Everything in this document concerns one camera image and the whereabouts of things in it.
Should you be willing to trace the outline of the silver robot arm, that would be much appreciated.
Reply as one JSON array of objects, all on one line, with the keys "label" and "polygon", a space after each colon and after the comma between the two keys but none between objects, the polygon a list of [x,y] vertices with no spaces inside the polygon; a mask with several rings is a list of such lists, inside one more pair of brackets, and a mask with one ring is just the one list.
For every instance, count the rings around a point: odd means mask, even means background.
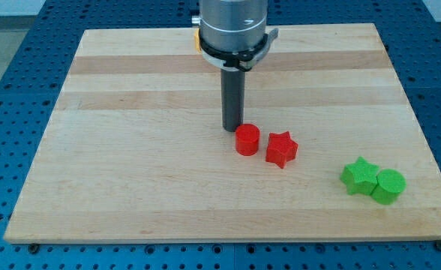
[{"label": "silver robot arm", "polygon": [[263,39],[267,13],[267,0],[199,0],[200,38],[223,52],[249,50]]}]

